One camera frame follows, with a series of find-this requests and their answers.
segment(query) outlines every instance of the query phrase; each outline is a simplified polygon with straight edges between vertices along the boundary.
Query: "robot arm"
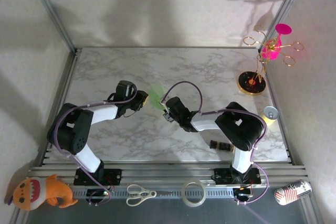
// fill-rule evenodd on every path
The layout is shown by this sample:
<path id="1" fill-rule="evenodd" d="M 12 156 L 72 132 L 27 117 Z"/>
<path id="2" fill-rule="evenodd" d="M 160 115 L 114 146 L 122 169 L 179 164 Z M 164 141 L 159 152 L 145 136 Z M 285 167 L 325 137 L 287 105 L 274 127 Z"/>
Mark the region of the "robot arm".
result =
<path id="1" fill-rule="evenodd" d="M 260 137 L 263 125 L 259 120 L 241 113 L 224 112 L 222 114 L 200 114 L 190 112 L 178 97 L 166 102 L 165 118 L 176 121 L 187 132 L 200 132 L 203 130 L 221 130 L 235 147 L 232 161 L 235 176 L 244 177 L 251 167 L 251 154 L 255 141 Z M 236 102 L 231 102 L 227 109 L 247 111 Z"/>
<path id="2" fill-rule="evenodd" d="M 133 96 L 134 84 L 120 81 L 115 93 L 111 94 L 106 102 L 121 102 Z M 58 129 L 58 143 L 63 150 L 67 150 L 74 158 L 96 178 L 98 181 L 103 176 L 103 162 L 95 156 L 87 145 L 90 128 L 93 124 L 106 120 L 114 120 L 123 116 L 127 109 L 140 110 L 146 103 L 148 94 L 138 90 L 134 99 L 119 104 L 106 104 L 87 109 L 76 109 L 62 121 Z M 71 108 L 76 107 L 71 103 L 62 106 L 53 125 L 48 131 L 48 140 L 54 144 L 54 129 L 59 119 Z"/>

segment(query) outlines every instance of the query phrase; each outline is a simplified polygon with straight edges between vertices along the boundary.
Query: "marble tabletop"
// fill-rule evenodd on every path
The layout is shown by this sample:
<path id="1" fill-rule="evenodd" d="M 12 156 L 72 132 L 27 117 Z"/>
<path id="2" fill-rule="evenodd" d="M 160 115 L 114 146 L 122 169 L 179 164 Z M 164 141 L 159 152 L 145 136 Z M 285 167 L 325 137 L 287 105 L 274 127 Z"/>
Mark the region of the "marble tabletop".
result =
<path id="1" fill-rule="evenodd" d="M 120 80 L 131 81 L 139 90 L 152 94 L 149 102 L 131 117 L 92 125 L 88 145 L 103 161 L 230 161 L 232 153 L 211 150 L 208 145 L 210 140 L 228 142 L 221 131 L 185 132 L 177 123 L 166 121 L 154 96 L 187 80 L 202 91 L 202 112 L 236 101 L 248 111 L 260 114 L 264 107 L 272 105 L 268 89 L 252 97 L 237 87 L 240 73 L 255 70 L 256 55 L 253 48 L 84 48 L 67 102 L 83 105 L 105 100 Z M 192 86 L 177 86 L 170 94 L 173 96 L 180 97 L 190 110 L 198 109 L 200 99 Z M 64 159 L 54 146 L 49 157 Z M 254 160 L 287 159 L 276 122 L 259 142 Z"/>

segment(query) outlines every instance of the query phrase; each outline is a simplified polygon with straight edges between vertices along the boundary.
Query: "orange plush toy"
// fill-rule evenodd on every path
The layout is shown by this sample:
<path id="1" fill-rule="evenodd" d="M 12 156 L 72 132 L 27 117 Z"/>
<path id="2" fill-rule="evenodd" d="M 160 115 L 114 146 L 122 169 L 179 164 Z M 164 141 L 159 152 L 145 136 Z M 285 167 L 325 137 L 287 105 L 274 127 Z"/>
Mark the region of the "orange plush toy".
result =
<path id="1" fill-rule="evenodd" d="M 72 191 L 69 186 L 56 180 L 57 175 L 53 174 L 47 179 L 31 177 L 25 179 L 16 187 L 13 193 L 14 205 L 23 210 L 34 210 L 45 200 L 52 205 L 58 205 L 57 198 L 63 199 L 60 208 L 72 206 L 78 202 L 72 198 Z"/>

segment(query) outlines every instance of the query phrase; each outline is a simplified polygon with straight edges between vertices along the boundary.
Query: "white wall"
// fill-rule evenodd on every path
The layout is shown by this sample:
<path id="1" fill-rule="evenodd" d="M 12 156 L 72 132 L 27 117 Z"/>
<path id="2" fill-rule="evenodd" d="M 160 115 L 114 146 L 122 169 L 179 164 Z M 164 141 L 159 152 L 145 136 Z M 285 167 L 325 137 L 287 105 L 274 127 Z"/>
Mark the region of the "white wall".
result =
<path id="1" fill-rule="evenodd" d="M 297 63 L 271 62 L 289 145 L 305 164 L 325 223 L 336 223 L 336 0 L 296 0 L 285 23 L 305 49 L 284 50 Z"/>
<path id="2" fill-rule="evenodd" d="M 77 47 L 243 46 L 282 0 L 51 0 Z"/>
<path id="3" fill-rule="evenodd" d="M 69 51 L 39 0 L 0 0 L 0 31 L 0 195 L 6 201 L 46 141 Z M 13 209 L 0 204 L 1 224 Z"/>

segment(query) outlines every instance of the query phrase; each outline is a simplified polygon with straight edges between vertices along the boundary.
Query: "black bracket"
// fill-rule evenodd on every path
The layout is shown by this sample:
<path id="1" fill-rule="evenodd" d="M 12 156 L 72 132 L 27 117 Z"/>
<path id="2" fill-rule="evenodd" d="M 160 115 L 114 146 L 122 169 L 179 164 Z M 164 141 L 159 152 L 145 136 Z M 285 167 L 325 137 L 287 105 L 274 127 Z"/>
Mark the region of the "black bracket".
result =
<path id="1" fill-rule="evenodd" d="M 119 186 L 121 181 L 121 169 L 104 169 L 103 175 L 99 183 L 103 186 Z M 76 170 L 75 179 L 73 181 L 75 186 L 96 186 L 88 175 L 86 175 L 82 169 Z"/>
<path id="2" fill-rule="evenodd" d="M 211 179 L 216 185 L 261 185 L 261 179 L 258 168 L 251 168 L 247 173 L 238 178 L 233 176 L 231 168 L 216 168 Z"/>

